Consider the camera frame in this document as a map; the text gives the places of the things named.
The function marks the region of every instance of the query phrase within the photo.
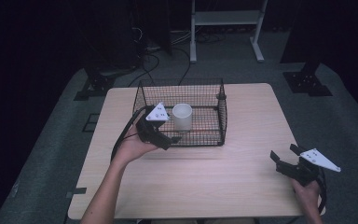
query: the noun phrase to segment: person's right hand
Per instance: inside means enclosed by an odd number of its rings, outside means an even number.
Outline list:
[[[298,181],[290,179],[295,189],[297,200],[309,224],[322,223],[318,210],[319,185],[315,180],[303,187]]]

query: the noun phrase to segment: wooden table top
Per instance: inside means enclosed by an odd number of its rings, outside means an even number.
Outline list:
[[[103,180],[118,136],[131,118],[136,88],[107,93],[68,217],[81,219]],[[171,147],[127,167],[116,218],[299,216],[289,179],[271,150],[296,164],[296,140],[269,84],[226,84],[227,135],[221,147]]]

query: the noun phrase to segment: wire mesh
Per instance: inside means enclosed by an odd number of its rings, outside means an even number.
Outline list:
[[[160,102],[170,116],[177,104],[188,104],[193,109],[190,131],[176,131],[173,118],[159,127],[170,138],[180,137],[173,147],[222,146],[225,143],[227,104],[223,79],[141,80],[133,111]]]

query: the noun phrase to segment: white cup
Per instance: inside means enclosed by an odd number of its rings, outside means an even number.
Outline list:
[[[190,131],[193,109],[188,104],[177,104],[173,107],[173,123],[176,131]]]

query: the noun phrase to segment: hand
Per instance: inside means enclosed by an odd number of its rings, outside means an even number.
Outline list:
[[[142,157],[146,152],[156,149],[155,145],[142,142],[137,134],[135,125],[132,125],[124,136],[124,140],[118,148],[112,163],[125,167],[131,161]]]
[[[308,223],[322,223],[318,210],[319,185],[315,180],[303,187],[294,179],[290,179],[295,189],[296,197]]]

